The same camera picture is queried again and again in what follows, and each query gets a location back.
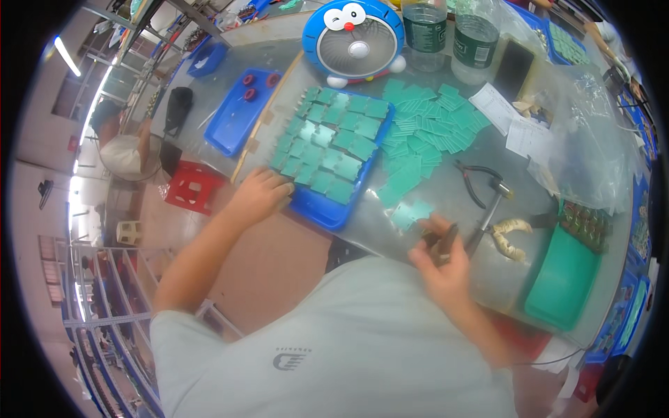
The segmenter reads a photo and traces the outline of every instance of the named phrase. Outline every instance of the fan grille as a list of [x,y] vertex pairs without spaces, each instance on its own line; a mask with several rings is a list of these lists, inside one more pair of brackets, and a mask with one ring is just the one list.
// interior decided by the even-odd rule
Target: fan grille
[[[369,54],[354,58],[349,46],[364,41]],[[325,68],[348,78],[364,78],[381,71],[395,57],[397,38],[393,30],[383,21],[368,17],[352,31],[325,29],[316,47],[318,58]]]

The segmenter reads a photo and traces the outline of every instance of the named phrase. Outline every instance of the smartphone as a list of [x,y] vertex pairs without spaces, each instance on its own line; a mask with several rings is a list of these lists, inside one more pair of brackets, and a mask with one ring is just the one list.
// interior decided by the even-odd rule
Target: smartphone
[[509,102],[515,102],[534,60],[529,49],[510,39],[492,85]]

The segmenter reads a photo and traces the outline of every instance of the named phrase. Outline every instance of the black bag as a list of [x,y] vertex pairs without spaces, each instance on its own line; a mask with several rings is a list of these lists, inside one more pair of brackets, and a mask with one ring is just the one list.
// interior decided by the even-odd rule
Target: black bag
[[193,105],[193,91],[188,87],[176,87],[169,95],[167,102],[167,116],[163,132],[170,136],[177,136],[186,116]]

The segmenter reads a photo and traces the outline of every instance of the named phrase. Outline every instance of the plastic water bottle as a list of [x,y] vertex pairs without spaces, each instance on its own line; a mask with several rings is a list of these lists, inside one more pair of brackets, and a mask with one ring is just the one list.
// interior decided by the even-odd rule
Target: plastic water bottle
[[446,0],[401,0],[409,64],[420,71],[444,66],[446,47]]
[[465,84],[481,84],[490,77],[490,63],[500,39],[498,0],[459,1],[453,38],[451,70]]

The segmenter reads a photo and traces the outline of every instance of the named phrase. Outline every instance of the bottle label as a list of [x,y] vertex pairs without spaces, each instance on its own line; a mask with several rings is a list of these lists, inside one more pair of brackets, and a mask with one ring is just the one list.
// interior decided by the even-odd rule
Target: bottle label
[[416,22],[404,17],[404,31],[411,49],[433,54],[446,47],[446,19],[441,22]]
[[[461,25],[459,21],[456,26],[453,55],[468,67],[477,69],[489,67],[499,41],[499,30],[479,16],[465,16],[462,21]],[[493,40],[474,39],[463,31]]]

